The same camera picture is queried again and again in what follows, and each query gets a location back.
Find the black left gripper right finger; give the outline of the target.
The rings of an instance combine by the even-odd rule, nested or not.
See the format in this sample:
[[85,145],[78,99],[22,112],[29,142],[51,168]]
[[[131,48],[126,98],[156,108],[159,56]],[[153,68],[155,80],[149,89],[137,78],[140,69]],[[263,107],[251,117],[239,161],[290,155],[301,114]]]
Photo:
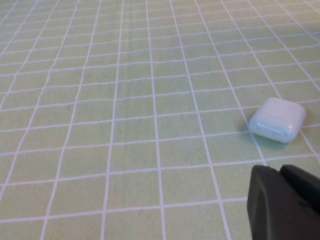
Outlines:
[[279,172],[295,192],[319,213],[320,179],[292,164],[283,165]]

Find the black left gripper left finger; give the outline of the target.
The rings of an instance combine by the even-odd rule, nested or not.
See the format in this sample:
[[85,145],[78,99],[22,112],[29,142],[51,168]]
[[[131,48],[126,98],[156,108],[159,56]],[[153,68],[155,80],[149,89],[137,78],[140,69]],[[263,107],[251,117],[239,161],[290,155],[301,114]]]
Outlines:
[[295,192],[280,170],[263,165],[252,168],[246,207],[254,240],[320,238],[320,212]]

